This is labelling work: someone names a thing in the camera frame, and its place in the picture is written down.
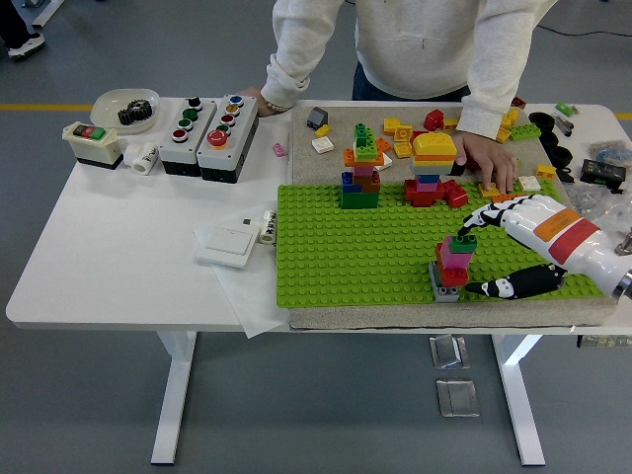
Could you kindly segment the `person's right hand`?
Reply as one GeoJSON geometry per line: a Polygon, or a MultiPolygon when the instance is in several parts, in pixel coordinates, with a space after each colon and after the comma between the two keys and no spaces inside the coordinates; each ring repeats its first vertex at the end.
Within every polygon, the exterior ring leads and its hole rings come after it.
{"type": "Polygon", "coordinates": [[[261,118],[287,112],[295,104],[294,95],[277,86],[250,87],[239,94],[256,99],[258,115],[261,118]]]}

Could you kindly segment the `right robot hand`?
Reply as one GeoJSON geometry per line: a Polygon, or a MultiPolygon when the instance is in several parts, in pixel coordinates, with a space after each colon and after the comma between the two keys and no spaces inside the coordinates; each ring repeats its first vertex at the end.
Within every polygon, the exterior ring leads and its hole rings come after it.
{"type": "Polygon", "coordinates": [[[552,197],[532,195],[490,203],[473,211],[458,231],[502,227],[522,246],[546,260],[486,282],[469,282],[468,292],[507,300],[552,292],[568,274],[589,277],[604,294],[631,296],[631,257],[618,256],[610,238],[595,224],[552,197]]]}

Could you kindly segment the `person's left hand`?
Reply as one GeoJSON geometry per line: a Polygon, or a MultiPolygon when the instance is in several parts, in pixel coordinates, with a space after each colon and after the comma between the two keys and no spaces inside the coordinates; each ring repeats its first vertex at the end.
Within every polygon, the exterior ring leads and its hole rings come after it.
{"type": "Polygon", "coordinates": [[[514,180],[517,178],[517,161],[511,153],[495,140],[474,133],[458,131],[452,140],[456,148],[455,162],[465,165],[471,159],[481,169],[481,183],[486,190],[496,183],[502,194],[514,190],[514,180]]]}

